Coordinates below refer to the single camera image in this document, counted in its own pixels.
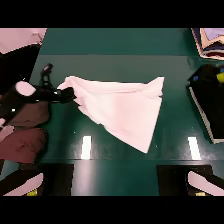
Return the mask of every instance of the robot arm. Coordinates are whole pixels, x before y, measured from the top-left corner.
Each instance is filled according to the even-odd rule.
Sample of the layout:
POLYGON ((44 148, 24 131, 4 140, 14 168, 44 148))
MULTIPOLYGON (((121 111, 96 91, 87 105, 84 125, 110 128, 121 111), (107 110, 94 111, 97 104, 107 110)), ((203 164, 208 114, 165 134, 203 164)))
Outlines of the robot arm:
POLYGON ((56 89, 50 82, 52 64, 45 66, 41 72, 40 86, 19 81, 2 97, 0 101, 0 131, 27 103, 48 101, 67 103, 75 98, 73 88, 56 89))

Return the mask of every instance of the yellow label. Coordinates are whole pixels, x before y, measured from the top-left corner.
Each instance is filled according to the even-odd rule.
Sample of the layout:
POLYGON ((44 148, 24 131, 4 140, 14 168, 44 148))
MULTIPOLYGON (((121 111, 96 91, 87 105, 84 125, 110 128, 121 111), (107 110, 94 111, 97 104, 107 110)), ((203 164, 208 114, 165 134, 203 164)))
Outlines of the yellow label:
POLYGON ((30 191, 27 196, 37 196, 37 189, 30 191))
POLYGON ((205 196, 205 192, 198 192, 196 193, 196 196, 205 196))
POLYGON ((219 80, 219 82, 224 83, 224 72, 219 73, 217 75, 217 79, 219 80))

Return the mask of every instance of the green table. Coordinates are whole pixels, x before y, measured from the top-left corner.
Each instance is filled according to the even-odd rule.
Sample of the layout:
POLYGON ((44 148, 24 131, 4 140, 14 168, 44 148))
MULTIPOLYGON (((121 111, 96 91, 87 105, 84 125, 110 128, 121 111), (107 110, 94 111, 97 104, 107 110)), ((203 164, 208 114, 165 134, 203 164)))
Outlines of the green table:
POLYGON ((211 164, 224 177, 223 143, 213 145, 188 96, 187 79, 205 63, 189 29, 51 29, 45 36, 31 83, 47 63, 52 83, 66 76, 98 81, 143 82, 164 76, 163 101, 147 154, 109 134, 75 103, 52 105, 43 127, 49 144, 40 162, 74 163, 73 195, 158 195, 157 164, 211 164), (92 137, 91 160, 81 158, 84 136, 92 137), (202 161, 191 161, 188 137, 196 137, 202 161))

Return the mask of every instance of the yellow object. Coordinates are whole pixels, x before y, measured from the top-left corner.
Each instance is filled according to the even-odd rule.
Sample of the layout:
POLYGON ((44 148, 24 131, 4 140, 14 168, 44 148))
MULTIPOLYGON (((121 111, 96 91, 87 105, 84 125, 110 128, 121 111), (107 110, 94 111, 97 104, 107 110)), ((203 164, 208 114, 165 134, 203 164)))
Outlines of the yellow object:
POLYGON ((219 82, 224 83, 224 72, 219 73, 217 75, 217 79, 219 80, 219 82))
POLYGON ((198 192, 196 193, 196 196, 205 196, 205 192, 198 192))
POLYGON ((37 196, 37 189, 30 191, 27 196, 37 196))

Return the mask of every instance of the stack of folded cloth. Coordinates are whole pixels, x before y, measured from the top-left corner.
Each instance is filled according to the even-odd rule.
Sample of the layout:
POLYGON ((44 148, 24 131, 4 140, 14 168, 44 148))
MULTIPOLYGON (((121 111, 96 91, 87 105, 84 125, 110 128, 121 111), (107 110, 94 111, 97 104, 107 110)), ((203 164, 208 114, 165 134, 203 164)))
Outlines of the stack of folded cloth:
POLYGON ((224 60, 224 28, 191 28, 199 55, 224 60))
POLYGON ((224 142, 224 66, 203 65, 188 81, 212 142, 224 142))

